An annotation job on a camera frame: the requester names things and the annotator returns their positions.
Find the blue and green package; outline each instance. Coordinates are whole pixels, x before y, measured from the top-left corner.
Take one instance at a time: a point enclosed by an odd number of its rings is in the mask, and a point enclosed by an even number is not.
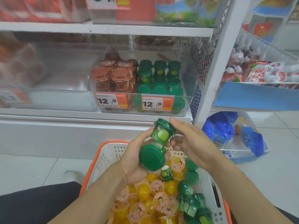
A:
[[[238,112],[224,112],[224,115],[232,124],[234,124],[239,117]]]
[[[241,125],[239,126],[241,131],[241,140],[244,145],[249,148],[252,153],[259,157],[264,154],[264,140],[263,136],[254,128]]]
[[[224,112],[218,112],[209,117],[213,124],[214,143],[218,148],[223,148],[231,143],[234,138],[235,128],[226,118]]]
[[[211,141],[214,141],[213,125],[210,118],[207,118],[204,126],[202,127],[202,131],[209,137],[209,139],[211,139]]]
[[[173,0],[156,3],[156,22],[213,27],[222,0]]]

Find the blue snack bag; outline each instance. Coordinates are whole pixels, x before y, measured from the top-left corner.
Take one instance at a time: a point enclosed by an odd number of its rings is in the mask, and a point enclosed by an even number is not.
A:
[[[213,124],[211,123],[210,118],[207,118],[202,127],[202,131],[209,137],[209,139],[211,139],[211,141],[214,141]]]
[[[264,154],[264,140],[263,136],[254,128],[241,125],[239,126],[241,131],[241,140],[244,145],[249,148],[255,156],[261,156]]]
[[[228,119],[228,121],[230,121],[232,124],[234,124],[239,117],[238,112],[223,112],[223,113]]]
[[[231,122],[226,118],[224,112],[218,112],[210,116],[213,124],[214,143],[218,148],[223,148],[226,144],[233,141],[235,129]]]

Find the shopping basket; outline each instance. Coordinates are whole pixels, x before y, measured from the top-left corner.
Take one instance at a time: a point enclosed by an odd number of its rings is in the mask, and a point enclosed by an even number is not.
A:
[[[99,146],[95,159],[84,178],[80,195],[82,195],[111,164],[120,160],[128,143],[129,142],[125,141],[106,141]],[[169,152],[171,156],[186,157],[184,153],[173,151],[172,148],[169,149]],[[199,175],[200,189],[205,196],[205,205],[212,212],[213,224],[232,224],[230,209],[224,198],[222,198],[220,190],[213,178],[203,169],[199,168],[196,172]]]

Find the forearm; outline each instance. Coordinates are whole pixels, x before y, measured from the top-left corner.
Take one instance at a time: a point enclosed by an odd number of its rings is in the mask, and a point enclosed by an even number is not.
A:
[[[89,188],[48,224],[102,224],[126,185],[119,162],[112,164]]]
[[[211,176],[239,224],[291,223],[226,157],[218,157]]]

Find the person's left hand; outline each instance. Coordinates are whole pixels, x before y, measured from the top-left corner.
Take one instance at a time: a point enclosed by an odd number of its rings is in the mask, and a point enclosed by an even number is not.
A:
[[[154,131],[154,128],[149,128],[147,131],[142,132],[135,139],[133,139],[129,143],[125,153],[123,154],[123,156],[121,158],[121,166],[128,178],[128,184],[137,183],[137,182],[141,181],[142,179],[144,179],[148,174],[160,173],[160,171],[161,171],[161,170],[158,170],[156,172],[150,172],[150,171],[147,171],[144,167],[142,167],[139,164],[140,149],[142,146],[153,142],[153,139],[147,140],[145,142],[145,140],[151,136],[153,131]],[[170,147],[170,143],[167,142],[165,147]],[[170,152],[167,151],[164,156],[165,156],[165,161],[167,161],[170,158]]]

